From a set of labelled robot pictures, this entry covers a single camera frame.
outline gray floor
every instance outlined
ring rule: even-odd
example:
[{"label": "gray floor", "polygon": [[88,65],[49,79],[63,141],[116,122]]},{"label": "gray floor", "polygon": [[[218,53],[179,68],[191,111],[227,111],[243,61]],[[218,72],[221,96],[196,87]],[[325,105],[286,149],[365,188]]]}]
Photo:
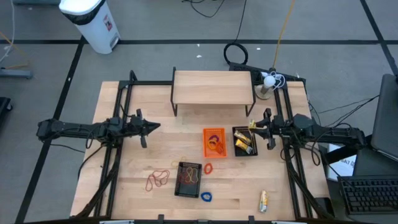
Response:
[{"label": "gray floor", "polygon": [[[227,0],[212,19],[195,13],[180,0],[109,0],[109,7],[124,40],[233,39],[243,1]],[[398,39],[395,0],[367,0],[386,40]],[[0,0],[0,31],[11,36],[8,0]],[[205,1],[197,8],[211,14],[220,3]],[[277,39],[290,0],[248,1],[242,39]],[[16,39],[78,40],[79,32],[56,7],[16,6]],[[284,39],[376,40],[358,0],[297,1]],[[0,55],[5,45],[0,45]],[[31,80],[0,78],[0,96],[12,98],[14,110],[0,132],[0,223],[12,223],[39,156],[37,122],[51,118],[77,45],[27,45],[19,48],[32,59]],[[269,68],[275,45],[246,44],[248,65]],[[224,44],[119,45],[110,55],[98,55],[85,45],[62,111],[61,120],[90,123],[102,81],[128,78],[133,69],[141,80],[170,80],[172,67],[185,70],[227,70]],[[398,57],[398,45],[389,45]],[[243,60],[237,49],[228,50],[232,61]],[[1,64],[24,61],[17,51]],[[392,73],[380,45],[282,45],[276,68],[308,80],[310,101],[318,111],[378,94],[381,76]],[[364,106],[347,122],[370,134],[377,102]],[[329,124],[352,108],[321,115]],[[83,149],[83,141],[57,142]],[[52,147],[47,157],[26,221],[67,218],[83,154]]]}]

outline white cord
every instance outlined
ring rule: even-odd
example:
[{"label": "white cord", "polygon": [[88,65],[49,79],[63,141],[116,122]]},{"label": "white cord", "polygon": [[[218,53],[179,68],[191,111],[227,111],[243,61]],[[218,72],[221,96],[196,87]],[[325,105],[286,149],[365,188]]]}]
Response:
[{"label": "white cord", "polygon": [[[12,39],[11,39],[11,43],[14,44],[14,37],[15,37],[15,10],[14,10],[14,3],[12,2],[12,0],[10,0],[10,2],[11,2],[11,11],[12,11]],[[10,46],[7,49],[7,52],[0,59],[0,63],[4,60],[5,57],[7,57],[8,53],[12,49],[12,44],[10,44]]]},{"label": "white cord", "polygon": [[277,74],[275,71],[270,72],[270,74],[268,74],[266,72],[261,72],[261,74],[264,78],[270,75],[279,81],[279,82],[277,82],[276,85],[274,85],[274,89],[272,91],[276,90],[277,88],[281,88],[282,86],[285,85],[285,82],[286,82],[285,77],[281,74]]}]

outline white paper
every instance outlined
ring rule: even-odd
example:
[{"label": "white paper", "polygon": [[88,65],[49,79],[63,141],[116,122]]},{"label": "white paper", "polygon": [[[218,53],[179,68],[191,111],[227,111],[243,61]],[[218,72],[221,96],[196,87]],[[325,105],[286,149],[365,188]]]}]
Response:
[{"label": "white paper", "polygon": [[[341,148],[341,146],[336,146],[334,144],[329,144],[328,152],[334,151],[336,149]],[[350,156],[345,159],[342,159],[338,162],[330,164],[334,170],[339,173],[340,176],[352,176],[354,172],[354,165],[355,165],[356,155]],[[328,178],[331,180],[337,181],[337,174],[328,167]]]}]

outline label on trash can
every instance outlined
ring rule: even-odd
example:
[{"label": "label on trash can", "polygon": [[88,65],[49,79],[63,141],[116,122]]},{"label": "label on trash can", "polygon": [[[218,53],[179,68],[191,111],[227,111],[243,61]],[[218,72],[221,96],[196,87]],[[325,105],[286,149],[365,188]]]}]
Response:
[{"label": "label on trash can", "polygon": [[112,22],[109,20],[108,15],[105,15],[104,23],[105,23],[105,26],[108,29],[108,31],[110,31],[112,29]]}]

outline trash can lid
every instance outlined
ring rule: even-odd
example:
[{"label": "trash can lid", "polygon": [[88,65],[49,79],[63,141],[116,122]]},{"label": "trash can lid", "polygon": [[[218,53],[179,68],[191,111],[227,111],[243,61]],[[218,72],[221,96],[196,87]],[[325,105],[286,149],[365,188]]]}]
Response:
[{"label": "trash can lid", "polygon": [[91,12],[104,0],[61,0],[59,5],[63,13],[81,16]]}]

